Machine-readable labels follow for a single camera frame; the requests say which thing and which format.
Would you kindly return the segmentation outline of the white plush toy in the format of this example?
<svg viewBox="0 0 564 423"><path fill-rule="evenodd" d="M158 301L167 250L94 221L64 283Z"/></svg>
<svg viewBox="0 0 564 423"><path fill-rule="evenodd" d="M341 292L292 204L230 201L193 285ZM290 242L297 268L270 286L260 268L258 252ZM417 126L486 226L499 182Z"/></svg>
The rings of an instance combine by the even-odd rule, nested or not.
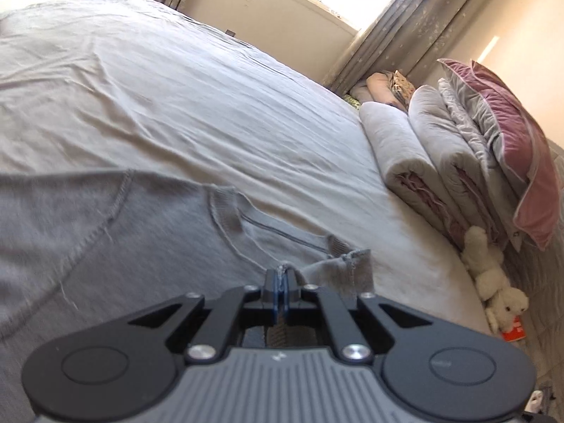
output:
<svg viewBox="0 0 564 423"><path fill-rule="evenodd" d="M529 298L513 287L503 268L504 254L489 243L486 231L470 226L464 235L461 260L473 280L493 333L509 333L515 319L529 308Z"/></svg>

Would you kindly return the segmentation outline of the grey bed sheet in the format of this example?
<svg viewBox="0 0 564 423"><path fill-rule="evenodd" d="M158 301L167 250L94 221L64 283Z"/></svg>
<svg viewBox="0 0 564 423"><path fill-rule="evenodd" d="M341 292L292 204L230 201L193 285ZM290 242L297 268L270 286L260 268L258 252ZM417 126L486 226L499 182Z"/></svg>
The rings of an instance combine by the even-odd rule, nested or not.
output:
<svg viewBox="0 0 564 423"><path fill-rule="evenodd" d="M378 294L489 329L457 251L385 186L350 105L153 0L1 13L1 168L232 186L275 218L370 249Z"/></svg>

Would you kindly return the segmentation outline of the lower folded grey quilt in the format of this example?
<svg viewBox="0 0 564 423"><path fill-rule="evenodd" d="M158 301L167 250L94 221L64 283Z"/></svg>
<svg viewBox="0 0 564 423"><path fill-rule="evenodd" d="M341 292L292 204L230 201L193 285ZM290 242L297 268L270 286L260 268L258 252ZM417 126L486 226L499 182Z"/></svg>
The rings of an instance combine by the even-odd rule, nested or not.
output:
<svg viewBox="0 0 564 423"><path fill-rule="evenodd" d="M462 249L468 222L443 185L407 114L369 101L360 106L360 121L384 184Z"/></svg>

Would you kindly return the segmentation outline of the folded grey quilt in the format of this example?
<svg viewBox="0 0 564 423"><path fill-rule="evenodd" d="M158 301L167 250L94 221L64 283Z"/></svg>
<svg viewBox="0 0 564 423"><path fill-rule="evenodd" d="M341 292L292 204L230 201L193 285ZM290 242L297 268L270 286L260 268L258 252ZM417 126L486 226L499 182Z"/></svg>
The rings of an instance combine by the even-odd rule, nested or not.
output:
<svg viewBox="0 0 564 423"><path fill-rule="evenodd" d="M468 222L443 185L407 114L369 101L360 106L360 121L384 184L462 249Z"/></svg>
<svg viewBox="0 0 564 423"><path fill-rule="evenodd" d="M408 118L468 224L485 229L489 240L498 245L496 240L504 230L486 206L480 165L450 117L438 88L419 87L411 97Z"/></svg>

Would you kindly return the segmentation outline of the pink clothes by curtain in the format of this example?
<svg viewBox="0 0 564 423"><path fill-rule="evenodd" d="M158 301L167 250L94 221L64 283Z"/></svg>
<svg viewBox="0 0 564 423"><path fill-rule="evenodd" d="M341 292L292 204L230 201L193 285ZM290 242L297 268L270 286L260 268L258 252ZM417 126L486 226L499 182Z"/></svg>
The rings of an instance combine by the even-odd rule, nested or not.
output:
<svg viewBox="0 0 564 423"><path fill-rule="evenodd" d="M375 101L407 112L415 90L415 86L399 71L384 71L361 80L349 94L360 104Z"/></svg>

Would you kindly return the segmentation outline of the grey knit cat sweater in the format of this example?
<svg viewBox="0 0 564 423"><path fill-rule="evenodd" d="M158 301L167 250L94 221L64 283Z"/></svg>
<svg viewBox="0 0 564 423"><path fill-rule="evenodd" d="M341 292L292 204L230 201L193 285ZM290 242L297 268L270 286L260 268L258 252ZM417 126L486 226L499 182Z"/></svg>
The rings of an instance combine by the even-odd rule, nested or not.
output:
<svg viewBox="0 0 564 423"><path fill-rule="evenodd" d="M346 297L374 286L368 251L271 217L231 187L137 171L2 176L2 420L31 420L20 374L45 342L287 268Z"/></svg>

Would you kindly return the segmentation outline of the pile of white socks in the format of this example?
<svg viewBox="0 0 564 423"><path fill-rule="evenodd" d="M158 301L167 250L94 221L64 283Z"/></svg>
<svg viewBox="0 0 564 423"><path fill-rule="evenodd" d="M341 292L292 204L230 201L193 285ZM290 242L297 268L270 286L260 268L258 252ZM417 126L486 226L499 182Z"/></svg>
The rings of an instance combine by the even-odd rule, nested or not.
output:
<svg viewBox="0 0 564 423"><path fill-rule="evenodd" d="M551 408L555 400L552 383L541 383L529 397L525 411L536 415L551 415Z"/></svg>

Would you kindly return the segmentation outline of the pink velvet pillow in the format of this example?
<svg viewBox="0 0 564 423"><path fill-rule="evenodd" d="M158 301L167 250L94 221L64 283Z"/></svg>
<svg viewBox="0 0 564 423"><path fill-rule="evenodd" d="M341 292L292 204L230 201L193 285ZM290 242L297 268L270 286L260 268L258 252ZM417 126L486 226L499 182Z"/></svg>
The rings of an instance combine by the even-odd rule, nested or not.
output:
<svg viewBox="0 0 564 423"><path fill-rule="evenodd" d="M516 194L511 224L546 249L560 219L561 181L544 132L509 86L484 65L448 58L439 63Z"/></svg>

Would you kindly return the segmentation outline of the right grey curtain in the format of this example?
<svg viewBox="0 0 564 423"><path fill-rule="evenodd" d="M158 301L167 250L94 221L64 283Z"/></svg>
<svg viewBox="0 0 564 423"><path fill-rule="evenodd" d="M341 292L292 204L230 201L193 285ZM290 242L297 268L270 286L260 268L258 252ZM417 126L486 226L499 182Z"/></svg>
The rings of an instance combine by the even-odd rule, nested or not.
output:
<svg viewBox="0 0 564 423"><path fill-rule="evenodd" d="M342 96L369 75L398 71L423 85L489 0L392 0L357 35L321 84Z"/></svg>

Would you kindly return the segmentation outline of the orange red packet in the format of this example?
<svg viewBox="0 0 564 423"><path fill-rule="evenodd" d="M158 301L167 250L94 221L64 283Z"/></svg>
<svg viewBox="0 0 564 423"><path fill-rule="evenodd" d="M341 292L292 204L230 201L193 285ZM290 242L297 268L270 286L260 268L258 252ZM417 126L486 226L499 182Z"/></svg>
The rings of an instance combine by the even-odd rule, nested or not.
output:
<svg viewBox="0 0 564 423"><path fill-rule="evenodd" d="M513 343L524 340L527 337L526 330L523 326L520 316L516 316L513 320L513 328L509 331L504 331L502 337L506 342Z"/></svg>

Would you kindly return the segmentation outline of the grey quilted pillow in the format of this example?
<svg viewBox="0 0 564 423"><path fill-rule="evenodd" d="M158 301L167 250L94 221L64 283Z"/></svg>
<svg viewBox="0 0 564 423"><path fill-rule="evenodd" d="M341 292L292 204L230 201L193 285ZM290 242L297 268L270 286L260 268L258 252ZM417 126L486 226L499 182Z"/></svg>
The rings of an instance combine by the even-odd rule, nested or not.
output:
<svg viewBox="0 0 564 423"><path fill-rule="evenodd" d="M512 243L520 249L524 234L513 224L513 214L517 206L516 195L509 185L499 163L486 144L486 138L480 133L477 124L472 120L468 111L463 107L455 90L445 78L438 80L438 90L446 108L462 137L471 148L480 165L484 196L489 213L500 223L504 230L496 240L498 245L506 247Z"/></svg>

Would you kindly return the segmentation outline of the upper folded grey quilt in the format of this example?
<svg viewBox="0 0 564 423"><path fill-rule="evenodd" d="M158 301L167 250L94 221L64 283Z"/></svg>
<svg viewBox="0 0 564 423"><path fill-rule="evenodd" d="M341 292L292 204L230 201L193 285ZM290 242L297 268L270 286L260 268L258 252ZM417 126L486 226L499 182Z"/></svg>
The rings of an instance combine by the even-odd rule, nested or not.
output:
<svg viewBox="0 0 564 423"><path fill-rule="evenodd" d="M438 88L419 87L411 97L408 118L468 224L485 229L489 240L498 245L496 240L504 230L486 206L480 165L450 117Z"/></svg>

